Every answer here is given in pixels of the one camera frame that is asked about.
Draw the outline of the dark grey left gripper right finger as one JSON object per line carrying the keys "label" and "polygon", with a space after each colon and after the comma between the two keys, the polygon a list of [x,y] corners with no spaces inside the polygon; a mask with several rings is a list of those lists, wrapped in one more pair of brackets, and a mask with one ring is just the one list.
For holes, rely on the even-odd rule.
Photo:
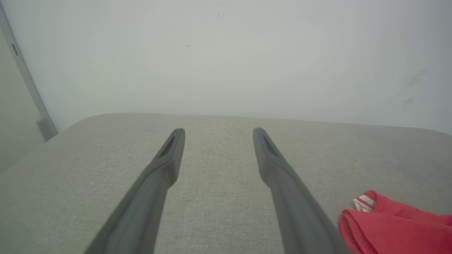
{"label": "dark grey left gripper right finger", "polygon": [[270,188],[286,254],[350,254],[337,228],[268,133],[253,130],[258,169]]}

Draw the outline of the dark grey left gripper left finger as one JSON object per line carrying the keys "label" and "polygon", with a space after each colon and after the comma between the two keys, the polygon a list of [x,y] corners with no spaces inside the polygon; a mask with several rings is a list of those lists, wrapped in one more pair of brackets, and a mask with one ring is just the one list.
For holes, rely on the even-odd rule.
{"label": "dark grey left gripper left finger", "polygon": [[93,239],[86,254],[152,254],[168,190],[179,176],[185,130],[174,129]]}

